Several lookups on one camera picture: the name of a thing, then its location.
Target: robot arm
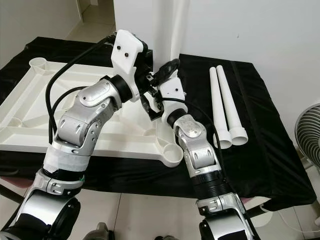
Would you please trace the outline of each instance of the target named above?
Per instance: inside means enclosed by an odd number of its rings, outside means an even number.
[[[111,55],[114,77],[102,79],[77,94],[74,105],[58,123],[43,168],[36,173],[17,221],[0,232],[0,236],[21,240],[67,239],[80,211],[80,203],[74,196],[81,190],[103,125],[123,103],[135,102],[141,96],[150,118],[161,117],[164,124],[169,124],[183,148],[197,206],[205,216],[200,223],[202,238],[224,239],[220,237],[234,235],[235,239],[259,239],[249,225],[250,220],[245,218],[238,195],[225,181],[215,151],[207,141],[205,127],[187,114],[185,104],[162,101],[162,97],[185,99],[177,76],[179,60],[168,62],[152,75],[145,64],[147,49],[128,31],[118,31]],[[155,97],[159,112],[150,108],[143,96],[145,92]]]

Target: table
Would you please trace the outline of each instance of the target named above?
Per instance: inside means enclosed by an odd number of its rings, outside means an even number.
[[[37,37],[0,70],[0,104],[29,69],[36,57],[68,62],[92,43]],[[104,45],[79,64],[111,67],[112,47]],[[252,63],[187,54],[180,55],[179,74],[186,100],[212,116],[209,68],[222,65],[248,143],[222,150],[223,164],[240,197],[271,198],[264,204],[269,211],[311,204],[316,195],[274,106],[264,81]],[[212,144],[213,131],[201,113],[193,117],[207,128]],[[0,176],[33,179],[44,153],[0,151]],[[147,159],[91,157],[84,188],[133,194],[194,198],[195,193],[184,161],[165,167]]]

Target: white pvc pipe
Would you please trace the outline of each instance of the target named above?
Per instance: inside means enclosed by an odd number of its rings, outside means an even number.
[[[233,145],[243,145],[248,141],[246,130],[242,127],[238,112],[232,98],[230,88],[226,79],[224,69],[221,65],[216,67],[218,79],[221,88],[221,95],[225,109],[226,118],[228,120],[229,133],[231,134]]]
[[[174,2],[152,1],[153,72],[171,60]]]
[[[187,29],[189,5],[190,0],[175,0],[171,43],[171,60],[179,58],[181,46]]]
[[[231,147],[232,139],[227,128],[216,68],[211,67],[209,73],[214,126],[219,137],[221,149],[227,149]],[[213,144],[216,148],[218,147],[215,134],[213,134]]]

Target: fan grille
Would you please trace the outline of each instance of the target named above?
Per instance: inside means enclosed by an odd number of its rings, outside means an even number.
[[[302,153],[320,168],[320,104],[309,107],[298,117],[295,139]]]

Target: black cloth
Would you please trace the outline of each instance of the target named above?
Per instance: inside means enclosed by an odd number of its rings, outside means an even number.
[[[30,59],[44,57],[48,61],[68,62],[91,45],[37,37],[0,70],[1,101],[28,71]],[[79,64],[111,67],[111,52],[111,46],[103,46]],[[264,204],[271,211],[313,203],[316,195],[308,176],[253,64],[186,54],[179,58],[186,100],[201,107],[209,116],[212,116],[209,68],[217,65],[224,68],[249,139],[245,145],[222,150],[228,179],[239,196],[271,198]],[[209,121],[192,108],[189,113],[205,125],[212,143]],[[0,151],[0,175],[13,172],[14,176],[33,179],[44,156],[44,153]],[[84,187],[106,192],[195,197],[184,161],[168,168],[154,160],[93,156]]]

